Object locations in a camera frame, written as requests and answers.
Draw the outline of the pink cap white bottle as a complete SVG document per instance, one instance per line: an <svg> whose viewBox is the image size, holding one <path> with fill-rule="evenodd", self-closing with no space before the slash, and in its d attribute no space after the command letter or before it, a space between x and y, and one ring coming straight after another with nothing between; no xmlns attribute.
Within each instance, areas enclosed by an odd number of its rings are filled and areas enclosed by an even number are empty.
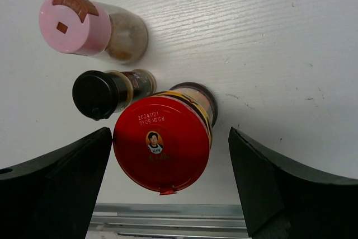
<svg viewBox="0 0 358 239"><path fill-rule="evenodd" d="M148 30L136 14L90 0L45 0L39 14L46 43L64 54L114 59L140 59L148 46Z"/></svg>

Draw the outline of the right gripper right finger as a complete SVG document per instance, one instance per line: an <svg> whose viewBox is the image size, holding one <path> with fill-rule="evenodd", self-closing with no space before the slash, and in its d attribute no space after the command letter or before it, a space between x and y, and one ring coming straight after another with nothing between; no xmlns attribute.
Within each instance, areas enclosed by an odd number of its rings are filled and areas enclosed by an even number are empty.
<svg viewBox="0 0 358 239"><path fill-rule="evenodd" d="M251 238L357 238L357 180L311 168L242 131L229 151Z"/></svg>

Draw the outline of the red lid sauce jar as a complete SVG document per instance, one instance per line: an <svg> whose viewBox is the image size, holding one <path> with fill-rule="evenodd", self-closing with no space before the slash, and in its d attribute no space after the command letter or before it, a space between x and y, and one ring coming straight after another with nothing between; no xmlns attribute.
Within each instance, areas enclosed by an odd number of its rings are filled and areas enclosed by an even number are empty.
<svg viewBox="0 0 358 239"><path fill-rule="evenodd" d="M113 133L117 162L141 187L175 194L204 172L217 118L216 98L200 83L156 92L119 116Z"/></svg>

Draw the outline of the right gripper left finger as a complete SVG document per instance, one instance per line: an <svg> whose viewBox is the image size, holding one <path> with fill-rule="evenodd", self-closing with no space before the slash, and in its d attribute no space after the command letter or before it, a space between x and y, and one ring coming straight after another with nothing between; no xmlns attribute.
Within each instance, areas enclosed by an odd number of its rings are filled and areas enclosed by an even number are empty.
<svg viewBox="0 0 358 239"><path fill-rule="evenodd" d="M111 146L104 127L1 169L1 238L85 238Z"/></svg>

